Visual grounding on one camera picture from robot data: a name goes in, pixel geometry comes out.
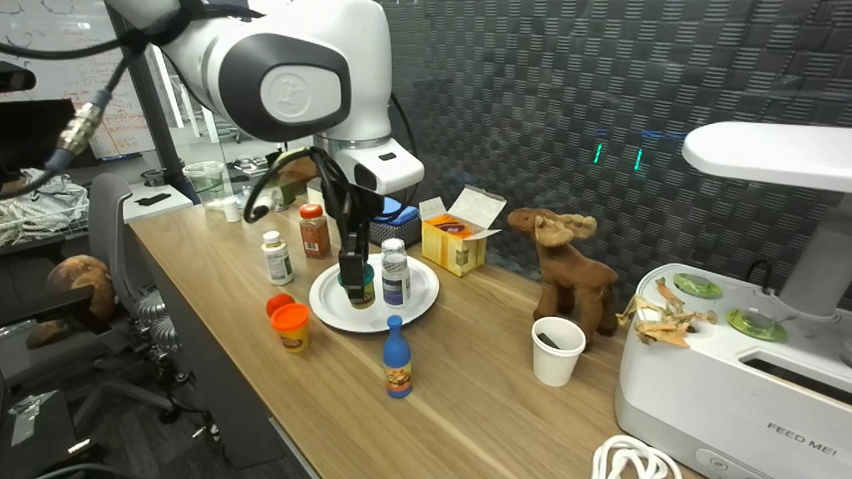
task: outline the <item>teddy bear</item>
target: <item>teddy bear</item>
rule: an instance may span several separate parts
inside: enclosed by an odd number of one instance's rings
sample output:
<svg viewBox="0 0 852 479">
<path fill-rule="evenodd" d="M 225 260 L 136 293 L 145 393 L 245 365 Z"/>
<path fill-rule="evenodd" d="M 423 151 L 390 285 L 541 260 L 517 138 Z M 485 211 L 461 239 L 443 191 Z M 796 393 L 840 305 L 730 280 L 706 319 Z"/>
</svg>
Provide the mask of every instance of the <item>teddy bear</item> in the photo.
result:
<svg viewBox="0 0 852 479">
<path fill-rule="evenodd" d="M 109 281 L 105 264 L 93 256 L 68 256 L 48 273 L 48 288 L 55 293 L 91 288 L 88 315 L 77 316 L 91 329 L 105 329 L 113 315 L 113 288 Z M 68 319 L 41 319 L 27 339 L 29 349 L 55 342 L 75 333 Z"/>
<path fill-rule="evenodd" d="M 517 208 L 506 224 L 511 231 L 529 237 L 538 249 L 541 299 L 533 316 L 574 319 L 587 342 L 593 342 L 593 333 L 611 336 L 618 329 L 618 273 L 571 244 L 587 239 L 595 220 L 578 212 Z"/>
</svg>

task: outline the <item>white plate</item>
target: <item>white plate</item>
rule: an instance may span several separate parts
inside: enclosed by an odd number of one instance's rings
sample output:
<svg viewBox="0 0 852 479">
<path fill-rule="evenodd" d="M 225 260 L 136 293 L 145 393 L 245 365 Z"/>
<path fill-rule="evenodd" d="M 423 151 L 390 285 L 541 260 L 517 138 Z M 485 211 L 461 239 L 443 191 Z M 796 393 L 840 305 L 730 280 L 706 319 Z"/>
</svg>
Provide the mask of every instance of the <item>white plate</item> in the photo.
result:
<svg viewBox="0 0 852 479">
<path fill-rule="evenodd" d="M 390 305 L 381 293 L 381 256 L 369 256 L 369 267 L 376 271 L 376 301 L 366 308 L 353 308 L 346 299 L 346 291 L 338 281 L 338 267 L 324 269 L 310 285 L 310 312 L 318 323 L 346 329 L 346 333 L 384 333 L 389 329 L 389 316 L 398 315 L 401 325 L 423 316 L 435 301 L 439 281 L 435 273 L 417 259 L 406 259 L 410 269 L 410 299 L 401 305 Z"/>
</svg>

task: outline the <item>wooden countertop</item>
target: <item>wooden countertop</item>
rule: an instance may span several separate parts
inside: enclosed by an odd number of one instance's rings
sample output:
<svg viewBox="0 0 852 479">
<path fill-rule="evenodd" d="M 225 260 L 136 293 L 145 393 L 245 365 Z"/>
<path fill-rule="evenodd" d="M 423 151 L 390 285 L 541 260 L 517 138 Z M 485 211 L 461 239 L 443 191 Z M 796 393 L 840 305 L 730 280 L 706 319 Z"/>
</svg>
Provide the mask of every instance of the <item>wooden countertop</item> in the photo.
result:
<svg viewBox="0 0 852 479">
<path fill-rule="evenodd" d="M 321 477 L 587 477 L 593 449 L 618 434 L 611 396 L 622 336 L 599 339 L 563 389 L 533 378 L 529 315 L 538 285 L 485 267 L 463 280 L 435 269 L 433 308 L 405 328 L 414 390 L 384 390 L 384 336 L 310 323 L 305 354 L 266 325 L 261 231 L 280 229 L 309 301 L 332 260 L 305 260 L 296 217 L 252 225 L 205 208 L 131 224 L 141 244 L 230 356 L 269 413 Z"/>
</svg>

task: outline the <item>yellow box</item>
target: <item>yellow box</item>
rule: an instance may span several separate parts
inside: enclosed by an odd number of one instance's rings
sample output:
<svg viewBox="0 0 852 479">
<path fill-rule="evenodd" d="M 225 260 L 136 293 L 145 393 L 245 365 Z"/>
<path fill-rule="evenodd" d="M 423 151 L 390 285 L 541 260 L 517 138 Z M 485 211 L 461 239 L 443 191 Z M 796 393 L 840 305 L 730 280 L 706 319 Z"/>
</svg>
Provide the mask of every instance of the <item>yellow box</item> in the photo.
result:
<svg viewBox="0 0 852 479">
<path fill-rule="evenodd" d="M 506 199 L 475 187 L 466 187 L 446 211 L 439 197 L 421 203 L 421 252 L 423 259 L 463 276 L 485 264 L 486 237 L 499 229 L 489 224 Z"/>
</svg>

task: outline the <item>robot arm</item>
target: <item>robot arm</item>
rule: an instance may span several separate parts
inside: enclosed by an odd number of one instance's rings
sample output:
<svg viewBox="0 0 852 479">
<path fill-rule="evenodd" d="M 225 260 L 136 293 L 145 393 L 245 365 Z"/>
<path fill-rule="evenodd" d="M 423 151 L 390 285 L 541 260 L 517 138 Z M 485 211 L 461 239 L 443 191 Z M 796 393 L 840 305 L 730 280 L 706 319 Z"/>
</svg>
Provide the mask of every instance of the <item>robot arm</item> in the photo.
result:
<svg viewBox="0 0 852 479">
<path fill-rule="evenodd" d="M 105 0 L 136 30 L 180 17 L 180 0 Z M 423 178 L 423 164 L 390 138 L 390 34 L 373 0 L 290 0 L 257 19 L 183 19 L 161 52 L 208 108 L 262 140 L 317 135 L 344 174 L 324 191 L 341 225 L 341 281 L 365 296 L 366 229 L 381 193 Z"/>
</svg>

